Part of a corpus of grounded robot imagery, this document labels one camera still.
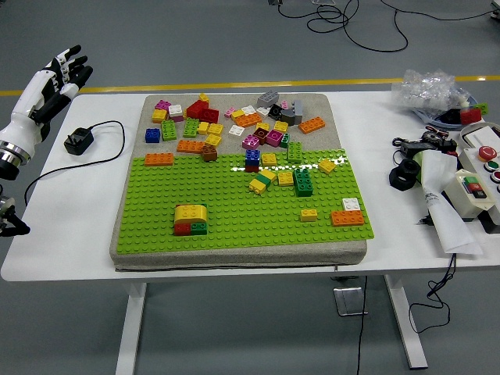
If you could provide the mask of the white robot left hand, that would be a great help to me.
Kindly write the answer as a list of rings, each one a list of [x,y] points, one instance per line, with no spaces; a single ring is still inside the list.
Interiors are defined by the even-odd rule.
[[[34,156],[35,145],[43,142],[43,127],[76,97],[93,68],[88,58],[79,57],[80,45],[58,54],[37,71],[12,110],[10,123],[1,130],[1,150],[24,162]]]

